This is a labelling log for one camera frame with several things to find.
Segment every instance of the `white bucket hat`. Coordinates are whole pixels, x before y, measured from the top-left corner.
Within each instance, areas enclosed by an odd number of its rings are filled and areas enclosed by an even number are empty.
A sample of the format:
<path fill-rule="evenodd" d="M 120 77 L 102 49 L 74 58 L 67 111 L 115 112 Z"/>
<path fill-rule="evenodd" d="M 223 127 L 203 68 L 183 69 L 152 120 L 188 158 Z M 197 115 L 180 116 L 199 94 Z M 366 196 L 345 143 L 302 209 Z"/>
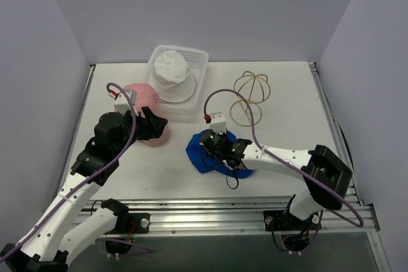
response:
<path fill-rule="evenodd" d="M 188 63 L 174 50 L 156 57 L 149 84 L 159 93 L 161 100 L 169 103 L 188 100 L 196 88 Z"/>

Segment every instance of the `white plastic basket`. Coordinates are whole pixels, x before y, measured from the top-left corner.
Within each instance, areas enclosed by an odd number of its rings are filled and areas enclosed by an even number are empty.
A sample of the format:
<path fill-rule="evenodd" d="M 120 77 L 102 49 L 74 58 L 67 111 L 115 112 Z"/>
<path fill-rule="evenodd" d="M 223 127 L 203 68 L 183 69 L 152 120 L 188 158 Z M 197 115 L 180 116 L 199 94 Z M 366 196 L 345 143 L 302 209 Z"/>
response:
<path fill-rule="evenodd" d="M 150 57 L 145 71 L 143 72 L 142 82 L 148 83 L 150 78 L 150 72 L 154 68 L 154 60 L 156 57 L 168 50 L 177 51 L 183 56 L 187 63 L 190 64 L 190 72 L 196 82 L 196 89 L 190 99 L 183 101 L 181 103 L 168 103 L 160 101 L 160 108 L 164 111 L 170 111 L 179 114 L 189 114 L 191 113 L 197 105 L 198 98 L 200 96 L 201 88 L 203 86 L 205 71 L 207 70 L 208 63 L 208 53 L 203 50 L 185 48 L 179 46 L 171 45 L 159 45 L 157 46 L 152 56 Z"/>

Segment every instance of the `white wall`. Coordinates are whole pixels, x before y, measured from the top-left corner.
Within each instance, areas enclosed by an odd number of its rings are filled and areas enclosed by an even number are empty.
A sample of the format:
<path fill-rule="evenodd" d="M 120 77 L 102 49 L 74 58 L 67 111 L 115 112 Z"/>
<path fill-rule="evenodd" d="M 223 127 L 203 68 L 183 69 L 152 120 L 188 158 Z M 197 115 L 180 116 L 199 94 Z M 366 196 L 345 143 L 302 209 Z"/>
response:
<path fill-rule="evenodd" d="M 352 0 L 320 77 L 374 203 L 393 271 L 407 271 L 408 0 Z"/>
<path fill-rule="evenodd" d="M 91 63 L 146 61 L 163 43 L 211 61 L 320 58 L 350 0 L 56 0 Z"/>
<path fill-rule="evenodd" d="M 0 248 L 54 196 L 89 65 L 54 0 L 0 0 Z M 0 271 L 9 271 L 6 265 Z"/>

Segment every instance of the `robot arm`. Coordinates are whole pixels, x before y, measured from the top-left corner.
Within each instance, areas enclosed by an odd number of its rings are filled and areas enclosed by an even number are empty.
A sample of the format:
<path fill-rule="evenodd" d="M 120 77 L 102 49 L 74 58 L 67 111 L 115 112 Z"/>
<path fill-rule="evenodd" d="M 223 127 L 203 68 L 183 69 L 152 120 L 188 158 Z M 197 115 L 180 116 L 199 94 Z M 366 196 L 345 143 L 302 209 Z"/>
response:
<path fill-rule="evenodd" d="M 129 97 L 133 96 L 135 99 L 136 93 L 133 93 L 127 92 Z M 36 223 L 43 222 L 43 226 L 38 229 L 38 225 L 35 225 L 19 242 L 33 235 L 33 231 L 36 231 L 36 234 L 16 252 L 9 253 L 10 250 L 15 249 L 14 244 L 6 245 L 1 252 L 3 260 L 13 272 L 67 271 L 68 264 L 84 248 L 102 234 L 115 228 L 120 218 L 126 217 L 127 206 L 115 200 L 108 200 L 98 210 L 98 214 L 94 214 L 67 234 L 81 209 L 119 167 L 118 161 L 113 163 L 111 161 L 129 141 L 133 118 L 129 111 L 129 104 L 127 109 L 118 108 L 118 110 L 121 113 L 110 112 L 100 117 L 94 128 L 94 137 L 78 155 L 58 195 Z M 136 131 L 131 143 L 136 140 L 160 137 L 167 124 L 166 119 L 155 116 L 148 107 L 142 107 L 142 112 L 144 117 L 139 114 L 136 116 Z M 78 188 L 80 183 L 105 166 L 108 166 L 106 171 L 95 176 L 93 180 L 68 197 L 68 194 Z M 65 199 L 65 202 L 49 217 L 50 212 L 55 210 L 62 199 Z"/>
<path fill-rule="evenodd" d="M 293 176 L 305 183 L 304 189 L 296 193 L 289 206 L 290 215 L 303 221 L 308 220 L 321 208 L 341 209 L 342 203 L 330 193 L 265 153 L 265 150 L 274 153 L 344 198 L 353 173 L 329 148 L 317 145 L 314 150 L 285 150 L 272 147 L 260 149 L 251 140 L 229 141 L 226 131 L 224 116 L 221 113 L 210 114 L 210 129 L 201 135 L 200 145 L 210 156 L 231 170 L 273 171 Z"/>

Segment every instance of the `blue fabric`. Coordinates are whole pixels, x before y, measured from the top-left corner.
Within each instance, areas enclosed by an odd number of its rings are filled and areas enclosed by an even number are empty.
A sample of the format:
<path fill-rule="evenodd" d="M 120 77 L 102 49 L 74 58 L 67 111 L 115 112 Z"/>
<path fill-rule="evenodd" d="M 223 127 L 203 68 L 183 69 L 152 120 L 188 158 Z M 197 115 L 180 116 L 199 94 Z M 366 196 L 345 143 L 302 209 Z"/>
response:
<path fill-rule="evenodd" d="M 191 138 L 187 148 L 186 148 L 186 152 L 187 155 L 190 158 L 190 161 L 192 162 L 192 164 L 194 165 L 195 168 L 197 168 L 197 170 L 200 173 L 207 173 L 213 170 L 216 170 L 224 175 L 228 175 L 230 177 L 233 177 L 233 173 L 231 170 L 229 170 L 226 166 L 218 166 L 218 167 L 214 167 L 216 165 L 218 165 L 218 161 L 216 159 L 213 159 L 211 157 L 207 156 L 207 153 L 204 149 L 201 149 L 200 146 L 200 136 L 205 132 L 206 130 L 193 135 L 193 138 Z M 227 132 L 228 133 L 228 139 L 230 141 L 235 141 L 236 137 L 234 134 L 232 134 L 231 132 Z M 205 164 L 208 165 L 208 167 L 206 165 L 203 164 L 203 161 L 201 159 L 201 154 L 200 154 L 200 150 L 203 150 L 203 159 L 205 161 Z M 246 170 L 246 169 L 239 169 L 237 171 L 237 176 L 238 178 L 247 178 L 248 176 L 250 176 L 254 171 L 253 170 Z"/>

